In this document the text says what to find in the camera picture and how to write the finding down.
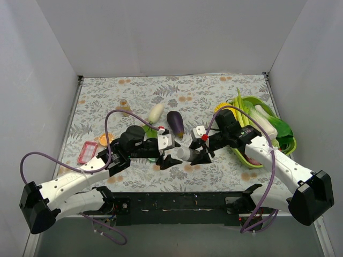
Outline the white vitamin B bottle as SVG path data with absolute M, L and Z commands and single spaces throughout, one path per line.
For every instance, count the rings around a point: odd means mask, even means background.
M 190 148 L 185 148 L 185 147 L 180 147 L 177 150 L 177 157 L 183 161 L 186 162 L 193 162 L 195 159 L 197 159 L 200 155 L 200 151 L 190 149 Z

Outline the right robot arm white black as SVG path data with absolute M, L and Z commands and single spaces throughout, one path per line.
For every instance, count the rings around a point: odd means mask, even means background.
M 227 146 L 244 151 L 247 157 L 258 161 L 286 185 L 288 192 L 279 193 L 268 184 L 254 184 L 242 192 L 240 198 L 227 207 L 236 213 L 256 213 L 261 207 L 289 212 L 303 225 L 311 225 L 334 205 L 331 177 L 323 170 L 314 172 L 294 162 L 280 150 L 272 147 L 260 131 L 248 125 L 241 127 L 233 113 L 223 109 L 212 121 L 218 132 L 210 135 L 204 126 L 192 129 L 192 143 L 182 158 L 191 165 L 212 162 L 214 152 Z

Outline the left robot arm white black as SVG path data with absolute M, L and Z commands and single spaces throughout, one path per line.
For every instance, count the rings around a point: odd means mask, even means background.
M 164 155 L 166 150 L 180 146 L 172 134 L 165 131 L 156 138 L 144 137 L 142 127 L 130 126 L 110 143 L 110 150 L 99 152 L 76 171 L 40 185 L 35 182 L 25 185 L 19 207 L 30 232 L 42 233 L 64 217 L 87 211 L 123 213 L 123 204 L 129 201 L 115 199 L 107 187 L 94 187 L 85 193 L 82 190 L 125 170 L 132 158 L 155 158 L 161 170 L 181 163 Z

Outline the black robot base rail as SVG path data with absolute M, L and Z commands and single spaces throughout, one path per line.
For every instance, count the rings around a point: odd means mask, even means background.
M 110 215 L 117 226 L 221 224 L 239 226 L 239 215 L 256 204 L 245 192 L 113 192 L 104 207 L 88 215 Z

